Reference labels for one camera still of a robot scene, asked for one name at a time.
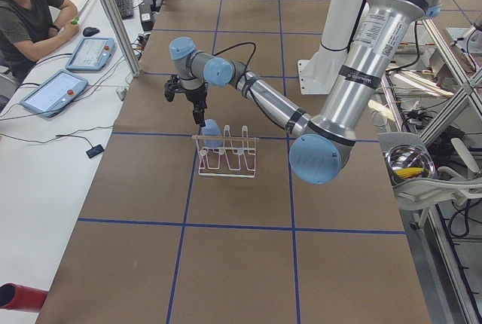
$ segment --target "metal bowl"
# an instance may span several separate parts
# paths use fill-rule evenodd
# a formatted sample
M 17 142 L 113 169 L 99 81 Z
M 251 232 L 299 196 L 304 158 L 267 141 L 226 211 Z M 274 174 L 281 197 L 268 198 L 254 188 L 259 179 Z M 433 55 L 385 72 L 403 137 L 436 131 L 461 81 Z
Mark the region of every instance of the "metal bowl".
M 435 165 L 429 153 L 416 145 L 396 145 L 385 154 L 386 164 L 394 173 L 392 179 L 395 183 L 403 182 L 404 179 L 396 174 L 397 170 L 404 168 L 419 167 L 423 172 L 417 177 L 435 177 Z

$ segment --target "yellow object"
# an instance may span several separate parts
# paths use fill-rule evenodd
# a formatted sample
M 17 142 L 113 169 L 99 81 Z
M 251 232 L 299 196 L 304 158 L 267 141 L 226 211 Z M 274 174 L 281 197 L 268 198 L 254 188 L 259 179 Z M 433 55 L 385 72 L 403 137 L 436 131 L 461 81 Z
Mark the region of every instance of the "yellow object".
M 423 168 L 420 167 L 410 167 L 402 168 L 401 170 L 396 170 L 395 173 L 403 179 L 412 179 L 423 172 Z

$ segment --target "blue tablet device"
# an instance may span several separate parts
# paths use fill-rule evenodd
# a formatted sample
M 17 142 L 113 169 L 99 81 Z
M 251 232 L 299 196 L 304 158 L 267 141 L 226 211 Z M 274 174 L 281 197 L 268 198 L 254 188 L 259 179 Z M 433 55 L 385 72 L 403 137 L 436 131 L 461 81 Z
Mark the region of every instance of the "blue tablet device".
M 70 72 L 98 72 L 114 53 L 113 38 L 82 38 L 67 62 Z
M 35 88 L 20 104 L 34 113 L 50 118 L 60 113 L 87 86 L 87 79 L 60 70 Z

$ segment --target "keyboard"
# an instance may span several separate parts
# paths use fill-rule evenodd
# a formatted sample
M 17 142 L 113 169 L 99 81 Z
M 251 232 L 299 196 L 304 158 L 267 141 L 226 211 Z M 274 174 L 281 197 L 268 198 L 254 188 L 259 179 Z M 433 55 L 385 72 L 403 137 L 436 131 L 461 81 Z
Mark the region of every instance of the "keyboard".
M 115 3 L 119 9 L 122 19 L 127 19 L 134 16 L 133 0 L 115 0 Z

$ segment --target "blue joint cap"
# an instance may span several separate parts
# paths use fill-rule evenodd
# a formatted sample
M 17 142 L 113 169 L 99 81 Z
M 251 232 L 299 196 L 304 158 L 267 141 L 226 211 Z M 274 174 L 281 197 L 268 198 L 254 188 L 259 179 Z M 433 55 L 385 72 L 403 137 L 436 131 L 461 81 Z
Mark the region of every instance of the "blue joint cap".
M 439 15 L 439 13 L 441 12 L 441 10 L 442 10 L 442 4 L 437 5 L 437 6 L 432 6 L 431 8 L 429 8 L 427 10 L 427 12 L 425 13 L 425 16 L 426 17 L 437 17 Z
M 233 78 L 234 67 L 223 58 L 212 58 L 205 64 L 203 75 L 208 83 L 224 87 Z
M 186 36 L 176 38 L 169 44 L 169 52 L 171 53 L 172 60 L 185 58 L 195 50 L 196 45 L 194 44 L 193 39 Z
M 316 134 L 305 134 L 294 141 L 289 163 L 296 176 L 314 185 L 330 182 L 341 170 L 340 152 L 331 141 Z

